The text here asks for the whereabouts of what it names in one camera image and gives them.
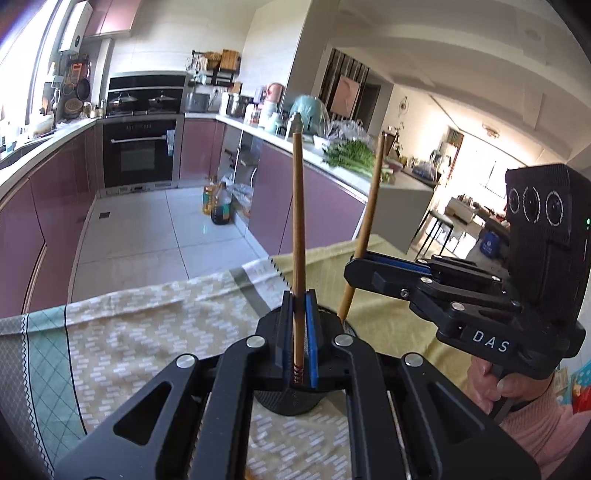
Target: chair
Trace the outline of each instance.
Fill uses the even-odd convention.
[[[446,226],[449,227],[449,233],[447,234],[446,239],[443,242],[443,246],[441,247],[441,252],[439,253],[440,255],[443,253],[443,250],[445,249],[445,246],[447,245],[447,242],[449,241],[450,237],[452,236],[453,227],[454,227],[453,220],[450,219],[447,215],[443,215],[443,214],[441,214],[439,212],[436,212],[435,210],[429,210],[427,212],[427,214],[425,215],[425,217],[423,218],[423,221],[421,221],[421,225],[419,225],[417,231],[415,232],[414,237],[413,237],[413,241],[416,238],[416,236],[418,235],[418,233],[421,231],[421,229],[425,225],[425,222],[427,221],[427,219],[430,216],[433,217],[433,218],[435,218],[435,220],[436,220],[435,221],[435,224],[433,225],[433,227],[431,228],[431,231],[427,235],[427,238],[425,239],[425,241],[421,245],[421,248],[418,249],[417,256],[414,258],[415,260],[417,258],[419,258],[419,256],[421,255],[421,251],[423,250],[423,248],[425,247],[425,245],[427,245],[427,242],[429,241],[429,237],[430,237],[431,238],[431,241],[429,242],[429,245],[425,249],[425,254],[429,251],[429,248],[431,248],[431,245],[433,243],[433,240],[435,240],[435,237],[439,234],[439,232],[441,231],[443,225],[446,225]]]

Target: human hand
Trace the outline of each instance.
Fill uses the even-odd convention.
[[[554,375],[545,380],[534,380],[521,374],[509,374],[499,380],[491,374],[492,363],[475,356],[468,368],[466,395],[486,414],[501,397],[514,398],[515,402],[531,401],[541,397],[548,389]]]

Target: oven handle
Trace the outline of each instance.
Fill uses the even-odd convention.
[[[125,138],[124,140],[111,139],[111,144],[114,145],[116,143],[145,142],[148,140],[166,140],[166,135],[161,135],[160,137]]]

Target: camera lens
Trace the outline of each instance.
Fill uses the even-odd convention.
[[[519,211],[519,194],[515,189],[511,189],[509,192],[509,208],[513,213],[517,213]]]
[[[540,219],[540,195],[535,188],[526,187],[523,192],[525,218],[536,223]]]
[[[552,226],[559,226],[564,216],[562,198],[557,192],[550,192],[546,198],[546,217]]]

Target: pink cabinet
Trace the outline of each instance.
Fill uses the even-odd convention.
[[[22,313],[43,247],[29,181],[0,210],[0,318]]]
[[[216,163],[217,171],[223,142],[223,129],[217,124],[215,120],[185,120],[181,144],[181,180],[209,177],[212,163]]]
[[[140,3],[141,0],[90,0],[93,10],[85,37],[130,32]]]
[[[30,181],[47,243],[31,300],[31,311],[36,311],[67,302],[76,248],[92,202],[84,135],[58,150]]]
[[[317,248],[351,240],[365,202],[335,179],[304,165],[304,207],[306,248]],[[279,253],[292,252],[293,212],[290,208]]]
[[[291,156],[264,143],[248,229],[269,255],[277,255],[291,206]]]
[[[100,29],[101,35],[131,31],[142,0],[113,0]]]

